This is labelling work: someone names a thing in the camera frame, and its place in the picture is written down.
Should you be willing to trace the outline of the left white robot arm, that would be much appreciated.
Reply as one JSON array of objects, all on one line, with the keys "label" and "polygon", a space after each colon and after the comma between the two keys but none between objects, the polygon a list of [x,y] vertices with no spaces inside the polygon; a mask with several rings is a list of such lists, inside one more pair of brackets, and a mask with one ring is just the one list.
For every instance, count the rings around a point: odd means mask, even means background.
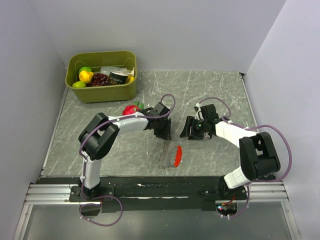
[{"label": "left white robot arm", "polygon": [[157,138],[171,139],[172,109],[158,102],[155,107],[122,116],[98,113],[78,137],[79,155],[82,157],[80,176],[81,195],[87,201],[99,196],[102,159],[110,152],[116,138],[125,133],[153,130]]}]

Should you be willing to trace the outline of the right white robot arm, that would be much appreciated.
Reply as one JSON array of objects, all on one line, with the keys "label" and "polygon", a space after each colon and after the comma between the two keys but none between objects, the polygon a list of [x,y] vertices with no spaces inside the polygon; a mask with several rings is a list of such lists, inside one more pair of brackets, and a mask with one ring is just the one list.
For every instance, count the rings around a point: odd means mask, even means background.
[{"label": "right white robot arm", "polygon": [[194,107],[195,116],[186,117],[180,138],[204,140],[219,137],[239,148],[240,166],[219,178],[218,193],[230,199],[236,191],[253,180],[267,177],[281,169],[272,137],[235,126],[219,117],[214,104]]}]

